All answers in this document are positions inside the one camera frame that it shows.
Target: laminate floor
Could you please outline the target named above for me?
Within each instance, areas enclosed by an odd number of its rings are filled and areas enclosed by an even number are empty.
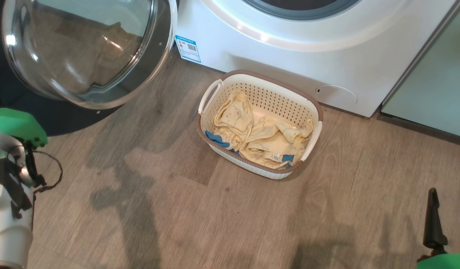
[[[304,168],[272,181],[199,138],[197,105],[219,77],[173,51],[138,98],[50,139],[64,180],[37,196],[29,268],[415,268],[431,187],[460,252],[460,145],[324,108]]]

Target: laundry basket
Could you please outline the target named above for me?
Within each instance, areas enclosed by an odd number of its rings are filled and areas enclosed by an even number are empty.
[[[218,109],[228,99],[230,92],[237,90],[245,92],[253,109],[291,121],[299,128],[303,128],[308,119],[311,119],[313,131],[308,145],[301,159],[293,161],[292,167],[283,170],[264,167],[226,150],[205,135],[205,131],[215,133],[213,119]],[[246,170],[270,179],[283,179],[298,169],[315,147],[322,128],[321,106],[312,97],[272,78],[243,70],[226,73],[208,87],[201,99],[197,117],[201,138],[216,153]]]

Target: black cable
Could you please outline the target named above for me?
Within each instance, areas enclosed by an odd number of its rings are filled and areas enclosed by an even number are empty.
[[[44,191],[48,191],[49,189],[54,189],[61,181],[62,181],[62,177],[64,176],[64,169],[62,168],[62,164],[61,162],[59,162],[59,160],[57,160],[56,157],[50,155],[49,153],[47,152],[43,152],[43,151],[38,151],[38,150],[34,150],[33,152],[35,153],[39,153],[39,154],[43,154],[43,155],[46,155],[47,157],[51,158],[52,160],[56,161],[57,164],[59,165],[59,168],[61,169],[61,175],[59,176],[59,179],[51,186],[44,186],[44,187],[40,187],[38,189],[36,189],[34,191],[34,194],[37,194],[38,192],[44,192]]]
[[[15,148],[18,148],[18,147],[23,147],[25,148],[23,145],[15,145],[13,146],[12,148],[9,149],[9,151],[7,152],[7,156],[6,156],[6,159],[9,158],[9,155],[11,154],[11,151]],[[59,175],[59,179],[57,179],[57,181],[51,185],[51,186],[43,186],[43,187],[40,187],[38,189],[36,189],[34,191],[34,194],[37,194],[38,192],[41,193],[41,192],[44,192],[44,191],[48,191],[49,189],[54,189],[61,181],[62,181],[62,177],[64,176],[64,168],[62,168],[62,164],[61,162],[59,162],[59,160],[57,160],[56,157],[50,155],[49,153],[47,152],[43,152],[43,151],[38,151],[38,150],[33,150],[32,152],[34,153],[39,153],[39,154],[43,154],[43,155],[46,155],[47,157],[51,158],[52,160],[56,161],[57,162],[57,165],[59,165],[59,168],[61,169],[61,174]]]

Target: basket handle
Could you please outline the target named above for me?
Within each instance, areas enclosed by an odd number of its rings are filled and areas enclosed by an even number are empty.
[[[216,93],[220,90],[220,88],[222,86],[223,86],[223,81],[222,80],[216,80],[215,82],[213,82],[208,87],[208,89],[206,89],[206,92],[204,93],[203,97],[201,97],[200,105],[198,106],[198,114],[201,115],[202,113],[205,113],[206,109],[208,108],[208,104],[212,101],[213,97],[215,97]],[[215,87],[216,87],[215,92],[213,93],[211,99],[207,102],[206,99],[212,93],[212,91],[213,91],[213,89],[215,89]]]
[[[306,160],[306,158],[310,155],[311,151],[313,150],[313,148],[317,144],[319,135],[321,133],[321,129],[322,129],[322,122],[319,121],[317,123],[317,127],[315,128],[315,130],[313,131],[313,133],[311,135],[308,148],[306,148],[305,152],[303,153],[303,156],[301,156],[301,159],[300,159],[301,161],[304,162]]]

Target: energy label sticker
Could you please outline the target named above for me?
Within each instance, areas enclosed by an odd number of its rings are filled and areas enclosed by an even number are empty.
[[[175,42],[177,42],[178,50],[182,58],[201,63],[195,41],[176,35]]]

